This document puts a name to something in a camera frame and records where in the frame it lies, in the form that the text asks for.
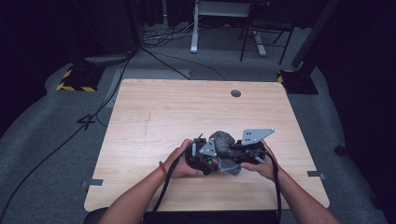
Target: metal bracket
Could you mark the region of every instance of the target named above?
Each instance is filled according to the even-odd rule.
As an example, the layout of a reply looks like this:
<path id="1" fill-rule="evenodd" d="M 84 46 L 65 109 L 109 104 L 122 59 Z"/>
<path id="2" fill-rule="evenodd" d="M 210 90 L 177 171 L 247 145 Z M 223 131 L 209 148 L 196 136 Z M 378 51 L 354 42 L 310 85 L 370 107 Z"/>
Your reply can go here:
<path id="1" fill-rule="evenodd" d="M 90 186 L 102 186 L 103 179 L 92 179 L 90 182 L 83 180 L 79 185 L 82 189 L 88 189 Z"/>
<path id="2" fill-rule="evenodd" d="M 320 179 L 327 179 L 327 176 L 321 174 L 319 171 L 307 171 L 306 173 L 308 174 L 309 177 L 318 176 L 320 177 Z"/>
<path id="3" fill-rule="evenodd" d="M 217 156 L 218 154 L 216 153 L 216 149 L 215 149 L 215 139 L 210 138 L 206 142 L 206 144 L 199 150 L 199 152 L 206 156 L 211 156 L 211 157 Z"/>
<path id="4" fill-rule="evenodd" d="M 245 129 L 242 136 L 242 146 L 256 144 L 263 138 L 274 133 L 274 129 Z"/>

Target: gray carpet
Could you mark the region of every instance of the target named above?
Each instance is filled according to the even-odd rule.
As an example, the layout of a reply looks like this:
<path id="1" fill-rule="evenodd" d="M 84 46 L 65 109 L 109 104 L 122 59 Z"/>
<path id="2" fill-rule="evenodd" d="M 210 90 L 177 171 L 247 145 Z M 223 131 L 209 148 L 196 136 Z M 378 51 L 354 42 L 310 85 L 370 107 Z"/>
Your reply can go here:
<path id="1" fill-rule="evenodd" d="M 282 49 L 272 47 L 266 48 L 266 57 L 260 57 L 255 46 L 247 46 L 244 61 L 239 62 L 242 41 L 238 40 L 236 29 L 202 31 L 197 54 L 190 54 L 190 36 L 148 50 L 210 66 L 226 80 L 276 81 L 276 71 L 291 68 L 293 55 L 308 33 L 309 30 L 295 31 L 282 65 L 277 65 Z M 284 41 L 286 35 L 282 37 L 279 41 Z M 262 38 L 271 41 L 273 37 Z M 177 70 L 190 71 L 191 79 L 222 80 L 211 68 L 157 56 Z M 67 68 L 68 64 L 48 79 L 47 95 L 30 106 L 0 140 L 1 209 L 23 177 L 80 127 L 76 121 L 96 111 L 117 78 L 120 66 L 105 70 L 98 92 L 56 91 Z M 143 50 L 136 53 L 127 67 L 127 71 L 137 70 L 170 71 Z M 351 159 L 333 153 L 343 142 L 341 124 L 323 75 L 315 70 L 312 78 L 319 95 L 289 98 L 314 162 L 328 177 L 323 185 L 330 198 L 329 209 L 341 223 L 387 223 L 382 211 L 371 205 L 372 192 Z M 108 123 L 111 111 L 111 107 L 106 107 L 99 113 L 104 124 Z M 83 207 L 86 190 L 79 185 L 92 177 L 105 133 L 106 127 L 95 122 L 45 161 L 13 198 L 4 223 L 82 223 L 87 215 Z M 290 210 L 283 212 L 282 220 L 295 223 Z"/>

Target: wooden table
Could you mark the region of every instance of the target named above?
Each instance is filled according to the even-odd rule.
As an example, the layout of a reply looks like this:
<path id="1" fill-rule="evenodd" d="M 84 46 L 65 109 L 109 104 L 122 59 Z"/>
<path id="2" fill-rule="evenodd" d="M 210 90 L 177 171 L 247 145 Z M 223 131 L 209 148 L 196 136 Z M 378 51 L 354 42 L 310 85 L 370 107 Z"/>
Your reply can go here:
<path id="1" fill-rule="evenodd" d="M 241 92 L 231 96 L 232 90 Z M 265 138 L 278 163 L 324 206 L 329 199 L 316 171 L 288 97 L 278 83 L 124 79 L 108 124 L 85 209 L 110 206 L 125 190 L 152 170 L 185 138 L 215 131 L 235 140 L 244 129 L 276 131 Z M 160 188 L 148 210 L 157 202 Z M 242 170 L 197 178 L 171 179 L 161 211 L 272 210 L 275 185 L 257 173 Z M 285 201 L 283 208 L 289 208 Z"/>

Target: black cable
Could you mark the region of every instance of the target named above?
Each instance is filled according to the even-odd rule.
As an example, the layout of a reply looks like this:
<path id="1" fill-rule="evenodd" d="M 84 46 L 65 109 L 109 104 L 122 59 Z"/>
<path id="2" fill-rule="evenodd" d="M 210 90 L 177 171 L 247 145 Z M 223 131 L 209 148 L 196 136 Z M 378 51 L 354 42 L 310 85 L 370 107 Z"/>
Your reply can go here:
<path id="1" fill-rule="evenodd" d="M 277 167 L 276 161 L 271 154 L 266 151 L 265 155 L 267 155 L 273 164 L 273 171 L 274 171 L 274 182 L 275 182 L 275 188 L 276 188 L 276 199 L 277 199 L 277 223 L 280 224 L 280 220 L 282 218 L 282 200 L 280 198 L 280 183 L 279 183 L 279 176 L 278 176 L 278 171 L 279 168 Z"/>
<path id="2" fill-rule="evenodd" d="M 159 55 L 162 55 L 162 56 L 164 56 L 164 57 L 174 58 L 174 59 L 181 60 L 181 61 L 183 61 L 183 62 L 195 63 L 195 64 L 201 65 L 201 66 L 203 66 L 203 67 L 207 67 L 207 68 L 212 69 L 213 71 L 215 71 L 217 74 L 219 74 L 219 76 L 221 76 L 222 79 L 225 81 L 225 77 L 224 77 L 218 70 L 216 70 L 216 69 L 213 68 L 213 67 L 210 67 L 210 66 L 207 66 L 207 65 L 204 65 L 204 64 L 201 64 L 201 63 L 196 63 L 196 62 L 192 62 L 192 61 L 189 61 L 189 60 L 181 59 L 181 58 L 178 58 L 178 57 L 169 56 L 169 55 L 162 54 L 162 53 L 155 53 L 155 52 L 151 52 L 151 53 L 152 53 L 152 54 L 159 54 Z"/>
<path id="3" fill-rule="evenodd" d="M 143 220 L 143 224 L 148 224 L 152 218 L 155 216 L 157 213 L 158 208 L 160 207 L 161 202 L 163 201 L 163 196 L 165 195 L 166 189 L 168 188 L 169 181 L 171 179 L 172 173 L 175 171 L 175 168 L 180 161 L 180 158 L 184 155 L 184 153 L 187 151 L 192 146 L 192 144 L 189 144 L 184 150 L 175 158 L 174 161 L 172 161 L 171 166 L 169 167 L 168 173 L 166 174 L 165 178 L 165 183 L 163 184 L 163 190 L 161 191 L 160 197 L 158 198 L 157 203 L 155 204 L 154 208 L 152 209 L 151 213 L 147 218 Z"/>
<path id="4" fill-rule="evenodd" d="M 3 208 L 3 212 L 0 216 L 0 223 L 3 222 L 3 218 L 6 215 L 6 211 L 9 207 L 9 204 L 11 203 L 12 199 L 14 198 L 15 194 L 18 192 L 18 190 L 20 189 L 20 187 L 23 185 L 23 183 L 27 180 L 27 178 L 30 177 L 30 175 L 32 175 L 32 173 L 37 170 L 49 157 L 51 157 L 53 154 L 55 154 L 59 149 L 61 149 L 64 145 L 66 145 L 74 136 L 76 136 L 76 134 L 79 133 L 79 131 L 81 131 L 85 125 L 87 125 L 94 117 L 96 117 L 96 115 L 108 104 L 108 102 L 110 101 L 110 99 L 113 97 L 113 95 L 115 94 L 117 88 L 120 85 L 120 82 L 122 81 L 122 77 L 123 77 L 123 73 L 125 72 L 125 68 L 128 65 L 129 61 L 131 61 L 131 59 L 134 57 L 134 53 L 135 51 L 131 54 L 130 58 L 128 59 L 128 61 L 124 64 L 122 72 L 120 74 L 120 79 L 117 82 L 116 87 L 114 88 L 113 92 L 102 102 L 102 104 L 99 106 L 99 108 L 96 110 L 96 112 L 93 114 L 93 116 L 89 117 L 89 119 L 82 124 L 72 135 L 70 135 L 65 141 L 63 141 L 58 147 L 56 147 L 53 151 L 51 151 L 51 153 L 45 157 L 41 162 L 39 162 L 24 178 L 23 180 L 18 184 L 18 186 L 12 191 L 11 195 L 8 197 L 8 200 L 6 202 L 6 205 Z"/>
<path id="5" fill-rule="evenodd" d="M 150 51 L 142 48 L 143 51 L 145 51 L 146 53 L 148 53 L 149 55 L 151 55 L 153 58 L 157 59 L 160 63 L 163 63 L 165 66 L 169 67 L 170 69 L 174 70 L 175 72 L 181 74 L 184 78 L 186 78 L 187 80 L 191 80 L 189 77 L 186 77 L 184 74 L 182 74 L 181 72 L 177 71 L 176 68 L 172 67 L 171 65 L 165 63 L 163 60 L 159 59 L 157 56 L 155 56 L 153 53 L 151 53 Z"/>

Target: chair leg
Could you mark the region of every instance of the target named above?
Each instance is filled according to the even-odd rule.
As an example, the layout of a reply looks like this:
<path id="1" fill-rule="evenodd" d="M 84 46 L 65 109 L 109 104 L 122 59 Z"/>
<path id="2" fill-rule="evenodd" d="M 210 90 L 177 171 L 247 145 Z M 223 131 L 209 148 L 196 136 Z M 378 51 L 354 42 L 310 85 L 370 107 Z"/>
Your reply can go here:
<path id="1" fill-rule="evenodd" d="M 242 27 L 242 31 L 241 31 L 241 34 L 239 34 L 239 37 L 238 37 L 238 39 L 241 39 L 241 37 L 242 37 L 242 33 L 244 33 L 244 31 L 245 31 L 245 26 L 244 27 Z"/>
<path id="2" fill-rule="evenodd" d="M 276 39 L 274 40 L 274 44 L 276 43 L 276 41 L 281 37 L 283 35 L 283 31 L 282 32 L 280 32 L 280 34 L 276 37 Z"/>
<path id="3" fill-rule="evenodd" d="M 293 30 L 294 30 L 294 29 L 293 29 L 293 28 L 291 28 L 291 30 L 290 30 L 290 33 L 289 33 L 289 36 L 288 36 L 288 40 L 286 41 L 285 48 L 283 49 L 283 52 L 282 52 L 282 56 L 280 57 L 279 65 L 281 65 L 281 64 L 282 64 L 283 57 L 285 56 L 286 49 L 288 48 L 288 45 L 289 45 L 289 41 L 290 41 L 291 35 L 293 34 Z"/>
<path id="4" fill-rule="evenodd" d="M 246 30 L 245 30 L 244 45 L 242 46 L 241 57 L 239 58 L 239 61 L 241 61 L 241 62 L 242 62 L 242 59 L 244 57 L 245 46 L 247 45 L 248 31 L 249 31 L 248 28 L 249 28 L 249 25 L 246 27 Z"/>

